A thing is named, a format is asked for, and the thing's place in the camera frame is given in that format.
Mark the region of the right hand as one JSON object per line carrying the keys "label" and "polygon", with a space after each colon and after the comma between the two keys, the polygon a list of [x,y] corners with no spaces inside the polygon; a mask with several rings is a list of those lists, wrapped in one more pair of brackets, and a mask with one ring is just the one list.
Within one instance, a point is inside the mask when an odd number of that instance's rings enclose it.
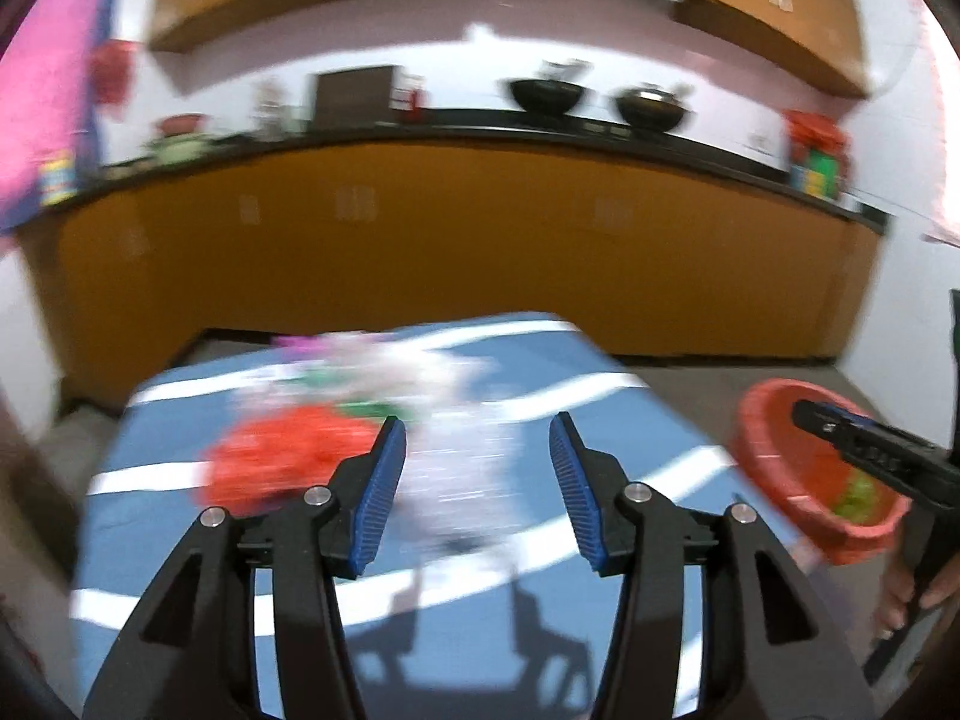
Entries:
{"label": "right hand", "polygon": [[[960,589],[960,556],[956,554],[940,569],[919,597],[921,610],[932,610],[957,595]],[[896,532],[895,546],[880,579],[872,625],[877,640],[889,640],[907,624],[908,606],[916,596],[913,571],[903,559],[903,535]]]}

